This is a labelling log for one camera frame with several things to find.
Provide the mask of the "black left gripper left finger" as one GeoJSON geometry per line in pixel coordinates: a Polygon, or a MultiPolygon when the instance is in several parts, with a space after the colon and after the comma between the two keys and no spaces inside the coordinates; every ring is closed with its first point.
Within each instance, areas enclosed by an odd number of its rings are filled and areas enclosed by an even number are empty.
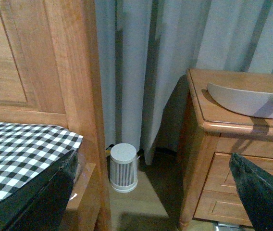
{"type": "Polygon", "coordinates": [[[77,165],[77,153],[69,151],[0,202],[0,231],[57,231],[77,165]]]}

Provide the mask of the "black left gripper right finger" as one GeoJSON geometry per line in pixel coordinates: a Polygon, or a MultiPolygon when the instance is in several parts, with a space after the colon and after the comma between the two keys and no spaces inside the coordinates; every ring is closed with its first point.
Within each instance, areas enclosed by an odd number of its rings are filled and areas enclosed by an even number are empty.
{"type": "Polygon", "coordinates": [[[237,153],[229,167],[254,230],[273,231],[273,175],[237,153]]]}

